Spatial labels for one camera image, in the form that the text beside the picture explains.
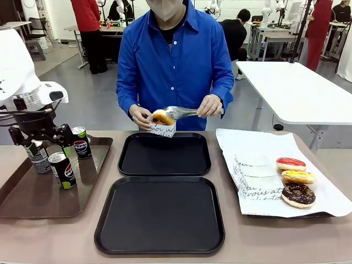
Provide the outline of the seated person in black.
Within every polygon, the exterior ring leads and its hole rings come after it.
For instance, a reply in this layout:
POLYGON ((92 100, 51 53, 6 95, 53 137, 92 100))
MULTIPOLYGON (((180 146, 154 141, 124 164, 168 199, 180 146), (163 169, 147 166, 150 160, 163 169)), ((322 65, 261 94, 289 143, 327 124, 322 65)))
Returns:
POLYGON ((245 48, 242 48, 242 45, 247 36, 247 31, 244 25, 250 18, 250 11, 242 9, 236 16, 236 19, 226 19, 220 22, 224 31, 230 60, 232 62, 247 60, 247 51, 245 48))

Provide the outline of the grey plastic stool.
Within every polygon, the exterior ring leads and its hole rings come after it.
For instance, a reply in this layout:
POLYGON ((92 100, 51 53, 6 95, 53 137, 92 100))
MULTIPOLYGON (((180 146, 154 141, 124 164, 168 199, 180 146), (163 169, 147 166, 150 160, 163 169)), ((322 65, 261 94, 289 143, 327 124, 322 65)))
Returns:
POLYGON ((25 41, 25 45, 33 61, 46 60, 46 56, 43 52, 43 49, 41 47, 39 40, 27 40, 25 41))

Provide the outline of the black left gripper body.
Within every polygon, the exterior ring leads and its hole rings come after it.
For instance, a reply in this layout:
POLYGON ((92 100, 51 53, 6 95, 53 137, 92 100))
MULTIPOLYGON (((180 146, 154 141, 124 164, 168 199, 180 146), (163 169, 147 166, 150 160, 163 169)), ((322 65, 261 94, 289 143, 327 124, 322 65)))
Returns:
POLYGON ((39 130, 51 130, 56 125, 54 124, 55 112, 50 113, 24 113, 13 114, 13 117, 20 130, 26 134, 36 134, 39 130))

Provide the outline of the person's right forearm blue sleeve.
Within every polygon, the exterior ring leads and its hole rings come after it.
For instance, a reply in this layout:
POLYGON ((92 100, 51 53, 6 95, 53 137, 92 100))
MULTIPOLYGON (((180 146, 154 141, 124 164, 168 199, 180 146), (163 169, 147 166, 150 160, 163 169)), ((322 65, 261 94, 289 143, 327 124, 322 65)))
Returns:
POLYGON ((129 82, 117 81, 116 93, 120 108, 129 118, 132 118, 133 115, 131 112, 133 107, 140 107, 137 85, 129 82))

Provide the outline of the person in red jacket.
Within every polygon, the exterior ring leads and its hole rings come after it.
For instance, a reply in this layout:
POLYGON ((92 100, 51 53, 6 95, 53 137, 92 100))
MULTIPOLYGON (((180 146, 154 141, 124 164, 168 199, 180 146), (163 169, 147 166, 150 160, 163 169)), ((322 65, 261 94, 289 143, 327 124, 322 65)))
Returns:
POLYGON ((108 70, 102 48, 100 33, 100 13, 96 0, 70 0, 80 32, 82 45, 86 51, 91 74, 108 70))

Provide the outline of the red glazed donut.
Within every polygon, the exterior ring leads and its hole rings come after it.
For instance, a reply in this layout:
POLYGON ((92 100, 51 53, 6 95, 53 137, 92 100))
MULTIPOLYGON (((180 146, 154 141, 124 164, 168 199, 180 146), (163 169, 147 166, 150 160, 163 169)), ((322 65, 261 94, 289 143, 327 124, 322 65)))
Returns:
POLYGON ((306 164, 294 158, 280 157, 276 160, 276 165, 283 171, 306 171, 306 164))

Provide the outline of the orange glazed donut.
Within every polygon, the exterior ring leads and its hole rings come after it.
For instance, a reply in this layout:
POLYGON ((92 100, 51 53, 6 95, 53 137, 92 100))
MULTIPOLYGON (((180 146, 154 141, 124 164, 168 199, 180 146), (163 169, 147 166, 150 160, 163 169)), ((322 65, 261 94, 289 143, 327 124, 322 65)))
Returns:
POLYGON ((150 121, 159 125, 173 125, 175 123, 175 120, 168 116, 163 109, 155 110, 150 116, 150 121))

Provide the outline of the black office chair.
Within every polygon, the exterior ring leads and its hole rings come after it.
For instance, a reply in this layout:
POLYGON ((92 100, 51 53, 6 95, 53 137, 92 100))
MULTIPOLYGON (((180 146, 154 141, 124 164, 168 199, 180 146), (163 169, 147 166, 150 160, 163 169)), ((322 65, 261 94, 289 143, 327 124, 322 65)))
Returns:
POLYGON ((25 36, 26 41, 37 42, 45 53, 54 51, 54 45, 49 39, 45 18, 29 17, 29 33, 25 36))

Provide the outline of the silver metal tongs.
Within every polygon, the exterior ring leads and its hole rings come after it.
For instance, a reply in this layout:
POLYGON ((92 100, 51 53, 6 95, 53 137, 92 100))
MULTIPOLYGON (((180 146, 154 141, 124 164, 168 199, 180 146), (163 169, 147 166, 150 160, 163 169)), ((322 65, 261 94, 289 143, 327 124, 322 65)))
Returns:
POLYGON ((178 106, 169 106, 164 110, 166 112, 166 116, 174 120, 197 115, 197 109, 190 109, 190 108, 184 108, 184 107, 178 107, 178 106))

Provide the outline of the chocolate sprinkled donut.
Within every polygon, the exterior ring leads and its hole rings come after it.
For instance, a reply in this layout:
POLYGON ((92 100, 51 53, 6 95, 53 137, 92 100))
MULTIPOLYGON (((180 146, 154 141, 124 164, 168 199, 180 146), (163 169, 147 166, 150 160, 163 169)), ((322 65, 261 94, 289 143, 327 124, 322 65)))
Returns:
POLYGON ((297 208, 311 207, 316 200, 315 193, 307 185, 296 182, 285 183, 281 197, 286 203, 297 208))

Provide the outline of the black Pepsi can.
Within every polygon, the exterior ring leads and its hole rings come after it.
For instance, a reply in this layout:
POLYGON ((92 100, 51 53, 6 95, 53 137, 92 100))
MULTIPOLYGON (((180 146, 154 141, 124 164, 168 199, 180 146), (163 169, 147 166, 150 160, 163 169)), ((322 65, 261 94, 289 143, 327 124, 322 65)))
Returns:
POLYGON ((38 174, 46 174, 52 171, 48 161, 48 153, 42 141, 32 140, 31 145, 26 147, 25 150, 38 174))
POLYGON ((61 189, 67 190, 76 184, 75 174, 64 152, 55 152, 48 158, 53 175, 61 189))
POLYGON ((91 156, 89 138, 83 126, 76 126, 71 129, 73 134, 73 145, 79 159, 86 159, 91 156))

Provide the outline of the yellow glazed donut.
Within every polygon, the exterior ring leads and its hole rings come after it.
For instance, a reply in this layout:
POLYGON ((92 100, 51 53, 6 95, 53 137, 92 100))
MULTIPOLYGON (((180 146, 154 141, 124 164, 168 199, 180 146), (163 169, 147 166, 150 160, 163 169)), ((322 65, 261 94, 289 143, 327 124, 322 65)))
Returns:
POLYGON ((313 184, 315 182, 315 176, 313 174, 295 170, 284 170, 282 172, 282 179, 285 182, 296 182, 302 184, 313 184))

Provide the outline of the grey background workbench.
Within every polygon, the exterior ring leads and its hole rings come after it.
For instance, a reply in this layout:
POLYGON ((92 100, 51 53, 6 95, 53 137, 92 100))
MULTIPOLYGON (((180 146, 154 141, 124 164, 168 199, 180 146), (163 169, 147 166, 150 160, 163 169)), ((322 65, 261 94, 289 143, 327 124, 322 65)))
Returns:
MULTIPOLYGON (((123 30, 124 30, 124 27, 118 27, 118 26, 113 26, 109 29, 106 26, 103 26, 102 28, 100 28, 100 32, 103 36, 103 45, 105 45, 105 43, 108 45, 108 48, 105 49, 107 54, 107 58, 106 58, 107 62, 110 62, 113 64, 117 63, 118 52, 120 48, 119 44, 122 39, 123 30)), ((78 48, 79 58, 80 58, 80 65, 78 66, 78 69, 82 69, 84 66, 88 65, 89 62, 86 59, 85 49, 82 45, 78 27, 76 25, 69 26, 64 28, 64 31, 69 31, 74 34, 76 47, 78 48)))

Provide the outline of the white desk with dark legs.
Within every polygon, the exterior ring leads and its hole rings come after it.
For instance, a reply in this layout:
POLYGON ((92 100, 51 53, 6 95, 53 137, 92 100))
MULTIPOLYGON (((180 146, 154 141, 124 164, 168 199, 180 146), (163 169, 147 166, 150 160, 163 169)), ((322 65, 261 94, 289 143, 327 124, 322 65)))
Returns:
POLYGON ((10 21, 10 22, 7 22, 7 23, 1 25, 1 27, 8 27, 8 28, 13 28, 13 29, 19 30, 20 36, 22 38, 24 38, 23 33, 21 31, 21 27, 25 26, 25 25, 29 25, 29 24, 31 24, 30 21, 10 21))

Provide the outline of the standing person in black shirt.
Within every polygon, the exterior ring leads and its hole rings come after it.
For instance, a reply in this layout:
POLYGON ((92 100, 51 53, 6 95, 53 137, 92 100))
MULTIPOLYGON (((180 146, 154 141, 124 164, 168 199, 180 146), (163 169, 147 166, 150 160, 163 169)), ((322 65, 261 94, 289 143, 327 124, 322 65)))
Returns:
POLYGON ((351 21, 350 0, 341 0, 338 5, 332 8, 331 22, 334 23, 349 23, 351 21))

